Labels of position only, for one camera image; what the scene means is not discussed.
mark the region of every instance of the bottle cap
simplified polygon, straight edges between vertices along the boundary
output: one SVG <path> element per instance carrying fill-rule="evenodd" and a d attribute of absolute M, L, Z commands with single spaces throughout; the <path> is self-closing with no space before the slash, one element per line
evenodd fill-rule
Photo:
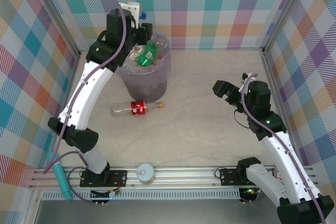
<path fill-rule="evenodd" d="M 139 65 L 143 66 L 143 67 L 147 67 L 150 64 L 152 64 L 151 60 L 146 59 L 143 55 L 141 55 L 139 57 Z"/>
<path fill-rule="evenodd" d="M 147 18 L 147 14 L 144 11 L 142 11 L 140 19 L 146 19 L 146 18 Z"/>

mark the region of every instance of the wire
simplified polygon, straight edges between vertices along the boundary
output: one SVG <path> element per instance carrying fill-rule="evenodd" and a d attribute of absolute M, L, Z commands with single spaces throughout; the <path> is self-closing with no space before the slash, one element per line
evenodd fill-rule
<path fill-rule="evenodd" d="M 244 127 L 244 128 L 246 128 L 246 129 L 249 129 L 250 127 L 247 127 L 247 126 L 245 126 L 245 125 L 242 125 L 241 123 L 239 123 L 238 121 L 237 121 L 237 119 L 236 119 L 236 112 L 238 111 L 238 109 L 237 110 L 235 110 L 235 112 L 233 112 L 233 116 L 234 116 L 234 118 L 235 118 L 235 120 L 236 120 L 236 122 L 240 125 L 240 126 L 242 126 L 242 127 Z"/>
<path fill-rule="evenodd" d="M 70 154 L 77 154 L 77 155 L 80 155 L 80 152 L 78 151 L 70 151 L 70 152 L 67 152 L 67 153 L 64 153 L 62 155 L 60 155 L 57 159 L 54 160 L 54 164 L 57 163 L 58 161 L 60 161 L 62 158 L 64 158 L 65 156 L 68 156 Z"/>
<path fill-rule="evenodd" d="M 76 195 L 77 198 L 79 198 L 79 199 L 81 199 L 82 201 L 84 201 L 84 202 L 86 202 L 86 203 L 89 203 L 89 204 L 91 204 L 91 205 L 95 205 L 95 206 L 97 206 L 97 205 L 99 205 L 99 206 L 102 205 L 102 206 L 105 206 L 106 204 L 95 203 L 95 202 L 92 202 L 91 200 L 88 200 L 88 199 L 83 198 L 82 196 L 80 196 L 80 195 L 73 189 L 73 187 L 72 187 L 71 184 L 70 184 L 70 175 L 71 175 L 71 173 L 72 173 L 74 170 L 77 170 L 77 169 L 86 169 L 86 168 L 83 167 L 83 166 L 77 166 L 77 167 L 73 168 L 73 169 L 69 172 L 67 182 L 68 182 L 68 186 L 69 186 L 70 190 L 73 192 L 73 194 Z"/>
<path fill-rule="evenodd" d="M 82 170 L 79 171 L 79 177 L 80 177 L 80 178 L 83 178 L 83 179 L 84 179 L 84 177 L 83 177 L 83 171 L 84 171 L 84 170 L 86 170 L 86 169 L 82 169 Z"/>
<path fill-rule="evenodd" d="M 247 80 L 245 81 L 245 83 L 244 83 L 243 89 L 242 89 L 242 91 L 241 91 L 241 92 L 242 92 L 242 93 L 241 93 L 241 94 L 242 94 L 242 95 L 241 95 L 241 103 L 242 103 L 242 105 L 243 105 L 243 108 L 244 108 L 244 110 L 245 110 L 245 112 L 246 112 L 246 114 L 247 114 L 247 116 L 248 116 L 249 118 L 251 118 L 255 123 L 257 123 L 259 126 L 263 127 L 265 130 L 267 130 L 269 133 L 271 133 L 272 136 L 273 136 L 274 138 L 276 138 L 276 139 L 279 141 L 279 143 L 283 146 L 283 148 L 285 149 L 285 151 L 286 151 L 287 154 L 289 155 L 290 159 L 292 160 L 292 162 L 293 162 L 293 164 L 294 164 L 294 166 L 295 166 L 295 168 L 296 168 L 296 170 L 297 170 L 297 172 L 298 172 L 300 178 L 302 179 L 303 184 L 304 184 L 304 186 L 306 187 L 306 190 L 307 190 L 309 196 L 311 197 L 312 201 L 314 202 L 314 204 L 315 204 L 315 206 L 316 206 L 316 209 L 317 209 L 317 211 L 319 212 L 319 216 L 320 216 L 320 218 L 321 218 L 321 222 L 322 222 L 322 224 L 326 224 L 326 221 L 325 221 L 325 218 L 324 218 L 322 209 L 321 209 L 320 205 L 318 204 L 317 200 L 315 199 L 315 196 L 314 196 L 313 192 L 311 191 L 311 188 L 310 188 L 310 186 L 309 186 L 309 184 L 308 184 L 306 178 L 304 177 L 304 174 L 302 173 L 299 164 L 296 162 L 296 160 L 295 160 L 293 154 L 291 153 L 290 149 L 287 147 L 287 145 L 281 140 L 281 138 L 280 138 L 280 137 L 279 137 L 273 130 L 271 130 L 269 127 L 267 127 L 267 126 L 265 126 L 264 124 L 262 124 L 261 122 L 259 122 L 259 121 L 258 121 L 258 120 L 257 120 L 257 119 L 256 119 L 256 118 L 255 118 L 255 117 L 248 111 L 248 109 L 247 109 L 247 107 L 246 107 L 246 104 L 245 104 L 245 90 L 246 90 L 246 87 L 247 87 L 249 81 L 250 81 L 253 77 L 257 77 L 257 76 L 258 76 L 257 73 L 253 73 L 253 74 L 251 74 L 251 75 L 247 78 Z"/>
<path fill-rule="evenodd" d="M 74 103 L 80 93 L 80 91 L 83 89 L 83 87 L 85 86 L 85 84 L 88 82 L 88 80 L 91 78 L 91 76 L 96 73 L 99 69 L 101 68 L 104 68 L 108 63 L 110 63 L 121 51 L 122 47 L 124 46 L 125 44 L 125 40 L 126 40 L 126 17 L 125 17 L 125 14 L 123 12 L 123 9 L 121 8 L 121 6 L 118 4 L 118 9 L 120 11 L 120 14 L 121 14 L 121 20 L 122 20 L 122 27 L 123 27 L 123 31 L 122 31 L 122 37 L 121 37 L 121 42 L 120 42 L 120 45 L 119 47 L 117 48 L 117 50 L 115 51 L 115 53 L 108 59 L 106 60 L 105 62 L 103 62 L 102 64 L 100 64 L 99 66 L 97 66 L 96 68 L 94 68 L 84 79 L 83 83 L 78 87 L 77 91 L 74 93 L 73 97 L 72 97 L 72 100 L 70 101 L 70 104 L 69 104 L 69 108 L 68 108 L 68 111 L 67 111 L 67 116 L 65 117 L 65 120 L 64 120 L 64 123 L 63 123 L 63 126 L 62 126 L 62 129 L 59 133 L 59 136 L 58 136 L 58 140 L 56 142 L 56 146 L 55 146 L 55 149 L 54 149 L 54 154 L 52 156 L 52 158 L 50 159 L 49 163 L 47 164 L 46 168 L 44 169 L 43 171 L 43 174 L 46 174 L 52 167 L 53 165 L 55 165 L 56 162 L 53 162 L 53 160 L 55 159 L 55 156 L 57 155 L 57 152 L 58 152 L 58 149 L 59 149 L 59 146 L 61 145 L 61 140 L 63 138 L 63 135 L 64 135 L 64 132 L 65 132 L 65 129 L 67 127 L 67 124 L 68 124 L 68 121 L 69 121 L 69 118 L 70 118 L 70 114 L 72 112 L 72 107 L 74 106 Z"/>
<path fill-rule="evenodd" d="M 217 171 L 218 171 L 218 169 L 220 169 L 220 168 L 222 168 L 222 169 L 226 169 L 226 168 L 224 168 L 224 167 L 218 167 L 218 168 L 215 170 L 215 173 L 214 173 L 214 175 L 215 175 L 215 177 L 216 177 L 216 178 L 218 178 L 218 179 L 221 179 L 221 178 L 217 177 L 217 175 L 216 175 L 216 172 L 217 172 Z"/>
<path fill-rule="evenodd" d="M 259 198 L 256 198 L 255 200 L 247 200 L 247 199 L 244 199 L 244 198 L 241 198 L 240 197 L 240 199 L 242 200 L 242 201 L 244 201 L 244 202 L 250 202 L 250 204 L 254 204 L 254 203 L 256 203 L 256 202 L 258 202 L 258 201 L 260 201 L 260 200 L 262 200 L 262 199 L 264 199 L 266 197 L 266 194 L 264 193 L 264 192 L 262 192 L 262 195 L 259 197 Z"/>
<path fill-rule="evenodd" d="M 110 191 L 117 191 L 117 190 L 119 190 L 120 187 L 121 187 L 120 180 L 118 180 L 116 177 L 112 177 L 111 180 L 112 180 L 113 182 L 118 181 L 118 185 L 117 185 L 116 189 L 113 189 L 113 190 L 110 190 Z"/>

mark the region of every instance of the bottle label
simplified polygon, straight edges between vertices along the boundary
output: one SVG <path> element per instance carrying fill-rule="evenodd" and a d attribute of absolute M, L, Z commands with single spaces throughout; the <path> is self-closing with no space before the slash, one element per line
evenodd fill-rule
<path fill-rule="evenodd" d="M 132 115 L 145 115 L 145 103 L 144 101 L 131 102 Z"/>

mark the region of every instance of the marble floor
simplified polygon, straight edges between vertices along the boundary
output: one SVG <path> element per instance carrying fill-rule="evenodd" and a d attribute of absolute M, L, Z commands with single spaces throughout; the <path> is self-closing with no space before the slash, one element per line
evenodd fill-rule
<path fill-rule="evenodd" d="M 85 63 L 79 62 L 75 84 Z M 273 160 L 248 129 L 233 117 L 235 108 L 213 94 L 216 80 L 237 86 L 243 72 L 259 73 L 267 81 L 258 51 L 173 50 L 172 76 L 161 101 L 164 108 L 142 116 L 114 118 L 115 102 L 132 101 L 122 80 L 114 74 L 92 110 L 88 127 L 99 133 L 98 145 L 111 166 L 221 166 L 255 156 L 265 165 Z M 246 116 L 237 119 L 247 124 Z M 72 150 L 63 141 L 59 154 Z M 70 155 L 64 166 L 81 165 Z"/>

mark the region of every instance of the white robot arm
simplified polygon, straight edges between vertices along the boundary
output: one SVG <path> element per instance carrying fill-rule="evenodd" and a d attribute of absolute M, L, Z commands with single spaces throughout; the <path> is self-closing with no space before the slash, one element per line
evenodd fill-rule
<path fill-rule="evenodd" d="M 121 14 L 118 9 L 114 9 L 107 15 L 107 30 L 103 31 L 98 36 L 97 41 L 89 48 L 84 71 L 70 101 L 58 118 L 50 118 L 48 122 L 49 127 L 60 135 L 61 128 L 66 118 L 68 118 L 62 138 L 68 145 L 79 151 L 88 163 L 87 168 L 98 175 L 104 172 L 108 173 L 110 166 L 98 149 L 98 134 L 87 128 L 91 111 L 101 90 L 112 77 L 117 67 L 123 64 L 130 50 L 135 44 L 146 45 L 152 36 L 152 24 L 142 23 L 139 25 L 141 4 L 129 2 L 127 4 L 120 3 L 120 5 L 123 8 L 126 19 L 126 38 L 121 51 L 104 68 L 98 69 L 88 77 L 94 69 L 107 61 L 120 45 L 123 33 Z M 82 85 L 83 87 L 78 97 L 75 97 L 76 91 Z M 68 110 L 71 103 L 73 103 L 73 106 L 69 113 Z M 106 182 L 106 179 L 107 177 L 105 176 L 102 183 Z"/>
<path fill-rule="evenodd" d="M 243 74 L 242 79 L 249 82 L 253 80 L 253 76 Z M 254 183 L 271 199 L 277 207 L 281 223 L 320 223 L 320 215 L 328 216 L 334 207 L 334 203 L 330 196 L 321 195 L 320 190 L 309 179 L 294 152 L 282 119 L 270 110 L 268 85 L 254 79 L 248 83 L 247 94 L 242 94 L 242 88 L 226 81 L 217 81 L 213 90 L 220 98 L 226 95 L 225 101 L 237 107 L 238 112 L 244 113 L 246 109 L 248 110 L 249 113 L 246 114 L 248 115 L 249 128 L 256 134 L 258 140 L 262 142 L 273 158 L 281 174 L 283 184 L 275 179 L 255 157 L 238 162 L 237 172 L 240 180 Z M 283 144 L 269 130 L 273 131 Z"/>

